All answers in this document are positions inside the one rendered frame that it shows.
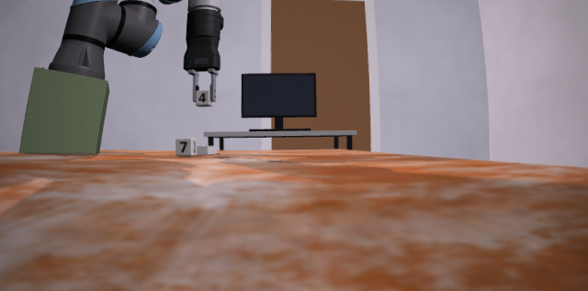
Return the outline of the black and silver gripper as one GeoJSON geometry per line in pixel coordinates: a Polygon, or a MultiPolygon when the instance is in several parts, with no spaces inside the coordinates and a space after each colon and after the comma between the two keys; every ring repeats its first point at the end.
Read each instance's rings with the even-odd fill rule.
{"type": "Polygon", "coordinates": [[[216,102],[216,75],[221,69],[218,47],[224,21],[221,0],[188,0],[187,11],[184,70],[193,75],[193,102],[199,91],[198,72],[211,74],[210,101],[216,102]]]}

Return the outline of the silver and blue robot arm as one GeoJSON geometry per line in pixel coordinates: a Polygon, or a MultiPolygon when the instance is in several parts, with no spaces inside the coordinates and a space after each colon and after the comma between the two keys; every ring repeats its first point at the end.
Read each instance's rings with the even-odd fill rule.
{"type": "Polygon", "coordinates": [[[163,26],[154,0],[73,0],[62,43],[48,70],[105,80],[105,47],[142,58],[163,26]]]}

